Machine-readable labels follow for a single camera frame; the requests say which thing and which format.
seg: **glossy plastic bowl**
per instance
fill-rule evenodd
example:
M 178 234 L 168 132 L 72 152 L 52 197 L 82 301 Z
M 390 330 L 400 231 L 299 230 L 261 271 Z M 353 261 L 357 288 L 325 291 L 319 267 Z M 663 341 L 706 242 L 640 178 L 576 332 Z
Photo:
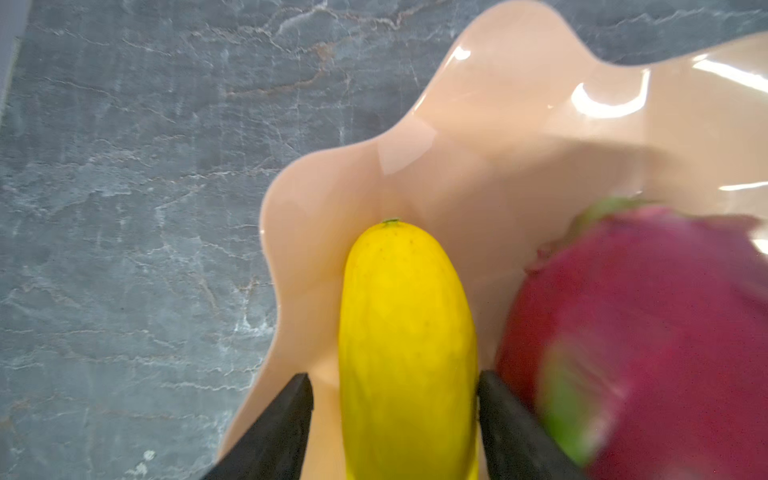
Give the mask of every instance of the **glossy plastic bowl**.
M 300 158 L 267 192 L 260 232 L 278 323 L 222 454 L 294 373 L 308 372 L 315 410 L 302 478 L 344 478 L 343 266 L 383 219 L 419 225 L 443 245 L 488 368 L 522 267 L 594 200 L 640 193 L 692 213 L 765 217 L 766 73 L 768 35 L 627 68 L 597 60 L 545 5 L 488 10 L 397 125 Z M 768 231 L 756 242 L 768 248 Z

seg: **fruit bowl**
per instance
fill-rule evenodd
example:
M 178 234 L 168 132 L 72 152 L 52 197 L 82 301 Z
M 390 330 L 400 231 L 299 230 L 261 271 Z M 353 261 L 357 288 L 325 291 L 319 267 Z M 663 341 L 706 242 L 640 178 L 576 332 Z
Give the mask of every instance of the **fruit bowl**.
M 308 372 L 315 409 L 302 478 L 344 478 L 343 267 L 355 239 L 383 219 L 418 225 L 444 247 L 487 369 L 524 265 L 595 200 L 639 194 L 692 214 L 768 217 L 765 74 L 768 35 L 618 67 L 543 4 L 488 10 L 394 127 L 300 158 L 266 193 L 260 233 L 277 328 L 221 454 L 294 373 Z M 768 230 L 754 241 L 768 250 Z

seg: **red fruit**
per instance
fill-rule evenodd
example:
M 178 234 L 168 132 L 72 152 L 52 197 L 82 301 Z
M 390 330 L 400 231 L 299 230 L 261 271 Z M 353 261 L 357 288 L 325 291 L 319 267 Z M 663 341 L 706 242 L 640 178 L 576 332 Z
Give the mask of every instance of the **red fruit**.
M 595 480 L 768 478 L 753 219 L 633 205 L 587 220 L 528 274 L 499 375 Z

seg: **gray marble surface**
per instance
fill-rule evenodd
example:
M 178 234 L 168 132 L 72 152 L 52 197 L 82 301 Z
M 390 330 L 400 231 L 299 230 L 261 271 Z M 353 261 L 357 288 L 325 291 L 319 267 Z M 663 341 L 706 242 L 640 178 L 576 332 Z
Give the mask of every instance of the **gray marble surface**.
M 0 477 L 196 478 L 275 325 L 281 168 L 393 125 L 492 0 L 36 0 L 0 128 Z M 761 0 L 553 0 L 637 64 Z

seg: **dragon fruit skin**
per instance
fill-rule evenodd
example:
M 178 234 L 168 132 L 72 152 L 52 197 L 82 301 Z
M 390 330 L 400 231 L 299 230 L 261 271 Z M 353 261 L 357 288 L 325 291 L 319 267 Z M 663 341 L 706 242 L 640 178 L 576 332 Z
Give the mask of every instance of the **dragon fruit skin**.
M 751 226 L 634 206 L 529 273 L 497 370 L 591 478 L 768 478 L 768 263 Z

